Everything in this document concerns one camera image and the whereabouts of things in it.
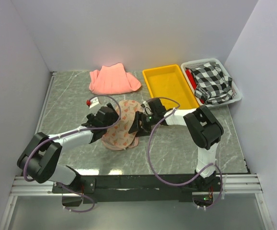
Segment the pink mesh laundry bag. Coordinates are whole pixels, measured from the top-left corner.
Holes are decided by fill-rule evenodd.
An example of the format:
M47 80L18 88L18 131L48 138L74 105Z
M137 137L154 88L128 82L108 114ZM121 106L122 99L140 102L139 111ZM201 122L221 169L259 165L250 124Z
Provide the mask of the pink mesh laundry bag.
M119 122L109 128L101 139L103 145L111 150L134 148L139 143L137 132L131 134L128 132L135 120L135 112L142 112L140 103L134 100L122 100L119 105L122 110Z

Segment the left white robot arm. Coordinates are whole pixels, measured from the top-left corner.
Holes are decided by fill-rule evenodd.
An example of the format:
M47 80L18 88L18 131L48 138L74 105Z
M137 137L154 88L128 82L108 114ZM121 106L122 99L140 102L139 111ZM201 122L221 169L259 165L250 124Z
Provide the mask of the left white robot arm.
M120 113L120 106L116 111L108 103L95 114L88 114L87 122L76 129L55 135L36 133L17 161L24 179L40 184L46 181L61 183L69 192L77 192L81 186L81 175L69 166L58 165L61 154L101 139L109 128L118 123Z

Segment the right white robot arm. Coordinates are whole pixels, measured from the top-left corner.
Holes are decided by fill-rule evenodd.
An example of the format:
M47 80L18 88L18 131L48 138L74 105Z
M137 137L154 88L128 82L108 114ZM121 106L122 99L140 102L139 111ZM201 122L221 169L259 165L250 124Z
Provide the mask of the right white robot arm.
M216 165L216 151L224 134L224 129L210 109L202 105L194 109L180 109L180 104L166 97L151 98L141 105L148 111L136 112L135 118L128 131L139 136L152 136L160 125L185 126L192 140L197 146L196 174L192 179L183 183L170 183L162 179L152 166L150 159L151 142L148 143L147 158L150 169L155 177L164 184L170 186L185 186L195 181L196 188L206 191L212 185L216 177L216 171L220 171Z

